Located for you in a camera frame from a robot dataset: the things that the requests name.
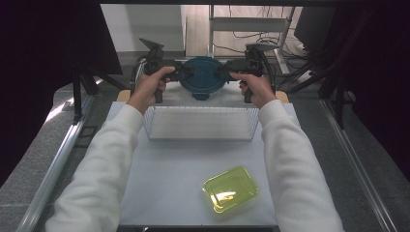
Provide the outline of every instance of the person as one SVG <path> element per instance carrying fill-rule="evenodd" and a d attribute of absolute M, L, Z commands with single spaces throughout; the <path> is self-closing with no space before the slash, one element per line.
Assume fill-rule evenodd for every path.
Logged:
<path fill-rule="evenodd" d="M 156 89 L 165 90 L 161 77 L 173 71 L 164 67 L 139 77 L 131 98 L 93 138 L 73 181 L 56 200 L 46 231 L 116 231 L 143 115 L 155 102 Z M 231 76 L 241 80 L 242 93 L 251 89 L 251 102 L 260 109 L 266 171 L 280 231 L 343 231 L 308 137 L 286 113 L 269 81 L 251 74 Z"/>

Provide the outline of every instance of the hand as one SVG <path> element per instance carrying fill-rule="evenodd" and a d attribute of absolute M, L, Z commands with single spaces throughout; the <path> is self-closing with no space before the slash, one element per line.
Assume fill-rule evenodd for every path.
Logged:
<path fill-rule="evenodd" d="M 230 75 L 234 79 L 241 80 L 240 88 L 242 90 L 242 95 L 248 88 L 251 89 L 253 95 L 250 97 L 250 101 L 259 109 L 262 108 L 267 102 L 277 99 L 274 92 L 272 92 L 271 83 L 267 78 L 235 72 L 231 72 Z"/>
<path fill-rule="evenodd" d="M 155 103 L 154 93 L 157 88 L 165 91 L 166 82 L 161 80 L 167 73 L 175 71 L 174 67 L 162 67 L 158 72 L 148 76 L 146 74 L 141 75 L 138 78 L 138 84 L 135 88 L 135 92 L 127 101 L 127 104 L 136 108 L 141 114 L 144 114 L 148 107 Z"/>

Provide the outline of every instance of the plastic container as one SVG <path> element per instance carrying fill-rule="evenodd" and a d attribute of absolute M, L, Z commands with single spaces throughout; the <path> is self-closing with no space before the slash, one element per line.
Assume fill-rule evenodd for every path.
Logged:
<path fill-rule="evenodd" d="M 218 214 L 251 200 L 258 193 L 256 183 L 243 166 L 234 167 L 207 180 L 203 190 Z"/>

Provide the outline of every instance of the white sleeve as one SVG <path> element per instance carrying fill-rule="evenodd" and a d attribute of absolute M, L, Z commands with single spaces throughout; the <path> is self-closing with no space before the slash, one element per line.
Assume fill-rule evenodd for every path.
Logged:
<path fill-rule="evenodd" d="M 116 231 L 143 116 L 125 104 L 94 136 L 46 231 Z"/>
<path fill-rule="evenodd" d="M 281 101 L 259 111 L 269 187 L 281 232 L 343 231 L 308 137 Z"/>

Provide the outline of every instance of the floor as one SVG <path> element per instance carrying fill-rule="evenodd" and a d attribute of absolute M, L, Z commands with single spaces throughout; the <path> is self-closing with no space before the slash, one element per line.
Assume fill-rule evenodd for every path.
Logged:
<path fill-rule="evenodd" d="M 198 9 L 192 9 L 189 12 L 193 15 L 203 14 L 207 16 L 207 13 L 205 14 L 203 12 L 204 9 L 200 10 L 201 7 L 202 6 L 199 6 Z M 231 11 L 234 15 L 242 14 L 241 10 L 236 7 L 231 8 Z M 273 11 L 273 15 L 281 14 L 281 8 L 271 9 L 271 11 Z M 225 7 L 216 12 L 218 14 L 229 14 L 229 9 Z M 258 14 L 257 9 L 249 10 L 249 12 L 252 12 L 252 15 Z M 188 24 L 193 21 L 194 19 L 189 18 Z M 190 43 L 190 40 L 198 41 L 195 38 L 207 38 L 206 36 L 200 35 L 200 33 L 206 30 L 202 30 L 202 32 L 193 32 L 192 30 L 193 28 L 188 28 L 187 56 L 206 54 L 206 48 L 204 49 L 204 44 L 206 43 L 202 43 L 202 45 L 198 45 L 198 43 L 193 45 L 193 43 Z M 292 37 L 288 41 L 290 49 L 293 49 L 292 51 L 294 53 L 298 52 L 298 42 Z M 230 46 L 231 48 L 237 49 L 243 46 L 243 42 L 244 40 L 242 39 L 224 39 L 223 37 L 219 39 L 216 37 L 215 40 L 215 44 L 217 45 Z M 216 55 L 233 56 L 238 54 L 226 49 L 216 49 Z M 299 67 L 302 66 L 305 61 L 294 60 L 292 62 L 295 67 Z M 128 85 L 131 69 L 132 67 L 129 64 L 123 63 L 124 75 L 113 77 Z M 279 81 L 283 81 L 284 79 L 285 77 L 278 78 Z M 320 87 L 320 82 L 296 94 L 289 95 L 289 99 L 295 106 L 301 127 L 309 137 L 325 173 L 337 211 L 342 219 L 344 230 L 348 232 L 383 231 L 373 212 L 371 201 L 368 200 L 363 186 L 358 181 L 352 168 L 352 163 L 343 151 L 342 144 L 337 139 L 337 133 L 332 128 L 321 101 L 317 98 L 316 91 L 318 87 Z M 90 133 L 91 130 L 101 127 L 106 113 L 109 110 L 110 103 L 115 101 L 119 93 L 119 90 L 104 81 L 99 84 L 99 88 L 99 93 L 94 97 L 92 105 L 93 111 L 89 114 L 85 122 L 85 129 L 82 135 L 86 135 Z M 73 92 L 70 85 L 61 88 L 54 96 L 54 107 L 51 111 L 58 110 L 65 102 L 69 102 L 72 97 Z M 392 221 L 395 223 L 396 231 L 410 231 L 410 222 L 408 220 L 410 218 L 410 184 L 403 177 L 386 151 L 358 120 L 349 104 L 344 107 L 343 119 L 345 124 L 344 131 L 362 162 L 368 178 L 377 189 L 382 202 L 390 213 Z M 0 231 L 15 231 L 18 227 L 72 121 L 72 109 L 67 107 L 64 111 L 59 112 L 56 116 L 44 123 L 39 135 L 35 141 L 33 141 L 23 160 L 16 167 L 15 172 L 10 176 L 6 184 L 0 188 Z M 73 172 L 82 160 L 89 142 L 90 137 L 83 136 L 77 139 L 57 185 L 53 193 L 51 193 L 48 203 L 44 207 L 44 212 L 40 217 L 39 223 L 37 223 L 35 231 L 44 231 L 44 222 L 52 215 L 52 204 L 54 200 L 70 182 Z M 134 230 L 119 228 L 118 231 Z"/>

